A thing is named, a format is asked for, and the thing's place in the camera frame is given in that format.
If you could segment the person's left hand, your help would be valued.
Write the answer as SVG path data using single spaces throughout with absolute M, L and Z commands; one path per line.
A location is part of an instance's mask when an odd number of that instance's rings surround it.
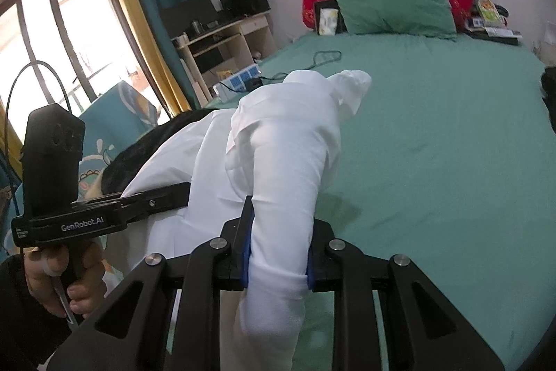
M 94 241 L 86 242 L 79 254 L 71 255 L 61 246 L 59 249 L 28 250 L 25 252 L 25 279 L 30 295 L 50 314 L 64 317 L 65 310 L 57 295 L 53 274 L 63 273 L 69 265 L 76 267 L 77 278 L 67 287 L 69 307 L 74 314 L 88 317 L 104 300 L 106 269 L 102 248 Z

